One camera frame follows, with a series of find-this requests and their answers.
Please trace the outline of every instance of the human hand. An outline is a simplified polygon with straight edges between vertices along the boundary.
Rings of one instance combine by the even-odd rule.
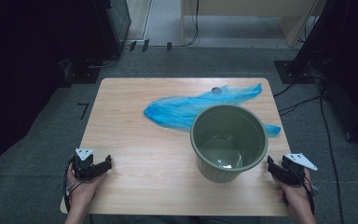
[[[305,177],[310,181],[310,171],[304,169]],[[283,184],[275,176],[272,177],[275,182],[277,182],[281,189],[279,190],[280,197],[283,199],[286,197],[288,204],[288,209],[290,214],[295,218],[295,220],[300,224],[314,224],[316,220],[311,212],[310,202],[308,199],[307,192],[301,187],[292,187],[286,184]],[[311,191],[310,182],[306,184],[309,191]]]
[[[91,182],[81,182],[76,180],[73,173],[73,164],[69,165],[66,182],[75,184],[69,189],[71,209],[65,223],[83,223],[90,202],[95,193],[98,193],[98,186],[107,177],[107,173],[99,175],[91,180]]]

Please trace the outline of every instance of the blue cloth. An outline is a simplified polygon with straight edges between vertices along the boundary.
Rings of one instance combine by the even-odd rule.
[[[156,100],[144,110],[144,114],[163,127],[189,132],[194,119],[204,109],[221,104],[240,105],[255,98],[261,91],[261,84],[245,88],[226,85],[195,97],[171,96]],[[280,127],[271,124],[266,128],[268,135],[276,135],[280,130]]]

